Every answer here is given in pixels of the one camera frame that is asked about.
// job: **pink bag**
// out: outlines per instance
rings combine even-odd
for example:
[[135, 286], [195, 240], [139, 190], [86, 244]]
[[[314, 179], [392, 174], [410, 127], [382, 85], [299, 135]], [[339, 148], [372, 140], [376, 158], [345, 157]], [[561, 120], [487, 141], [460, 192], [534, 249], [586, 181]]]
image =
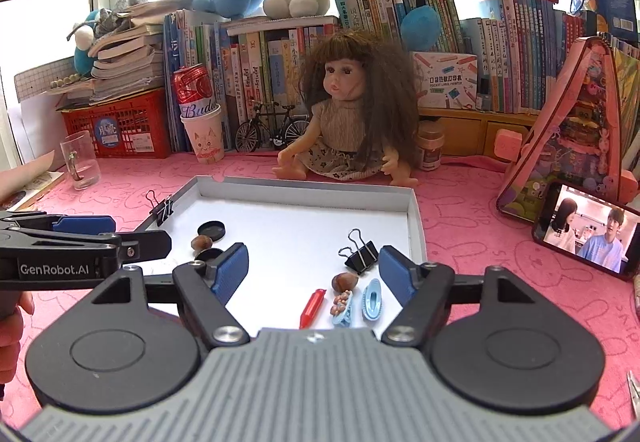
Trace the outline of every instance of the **pink bag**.
[[505, 173], [498, 210], [534, 221], [555, 179], [618, 200], [618, 101], [612, 51], [600, 38], [577, 39], [519, 158]]

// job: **glass cup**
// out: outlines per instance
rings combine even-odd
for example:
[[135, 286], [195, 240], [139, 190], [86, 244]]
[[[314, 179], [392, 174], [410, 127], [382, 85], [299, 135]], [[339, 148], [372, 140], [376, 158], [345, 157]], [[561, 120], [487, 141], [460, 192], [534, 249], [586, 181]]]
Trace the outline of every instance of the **glass cup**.
[[75, 189], [86, 189], [100, 180], [94, 143], [87, 130], [69, 135], [60, 142], [60, 148]]

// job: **doll hand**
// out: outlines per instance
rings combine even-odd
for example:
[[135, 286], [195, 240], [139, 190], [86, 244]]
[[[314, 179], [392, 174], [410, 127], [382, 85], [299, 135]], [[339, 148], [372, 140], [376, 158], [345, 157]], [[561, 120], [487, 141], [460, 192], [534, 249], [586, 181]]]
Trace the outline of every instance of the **doll hand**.
[[382, 165], [382, 173], [384, 173], [385, 175], [390, 174], [392, 171], [395, 171], [396, 169], [398, 169], [398, 152], [397, 151], [393, 151], [390, 152], [388, 154], [386, 154], [382, 160], [385, 162]]
[[[23, 292], [18, 305], [30, 316], [34, 305], [31, 292]], [[14, 378], [20, 354], [20, 339], [24, 323], [22, 313], [16, 309], [14, 314], [0, 321], [0, 383], [8, 383]]]
[[285, 148], [281, 152], [279, 152], [279, 154], [278, 154], [278, 165], [280, 167], [289, 165], [289, 164], [291, 164], [292, 161], [293, 161], [293, 154], [292, 154], [292, 152], [287, 150], [287, 148]]

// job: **window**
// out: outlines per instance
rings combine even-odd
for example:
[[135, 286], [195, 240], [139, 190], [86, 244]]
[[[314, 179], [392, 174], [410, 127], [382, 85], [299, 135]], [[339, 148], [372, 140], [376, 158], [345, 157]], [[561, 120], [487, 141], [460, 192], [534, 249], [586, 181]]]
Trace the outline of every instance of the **window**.
[[[52, 8], [63, 8], [64, 18]], [[49, 17], [43, 16], [51, 10]], [[0, 47], [0, 71], [7, 107], [18, 104], [14, 76], [30, 68], [72, 56], [73, 39], [66, 40], [75, 22], [91, 12], [91, 0], [8, 0], [0, 2], [0, 34], [12, 43]]]

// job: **beer can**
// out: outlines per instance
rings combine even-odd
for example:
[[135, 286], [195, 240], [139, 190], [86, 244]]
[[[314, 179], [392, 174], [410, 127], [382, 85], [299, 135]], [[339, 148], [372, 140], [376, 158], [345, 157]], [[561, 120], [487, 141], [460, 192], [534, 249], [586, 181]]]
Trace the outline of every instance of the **beer can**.
[[172, 85], [181, 117], [199, 117], [215, 110], [216, 100], [204, 65], [176, 70], [172, 76]]

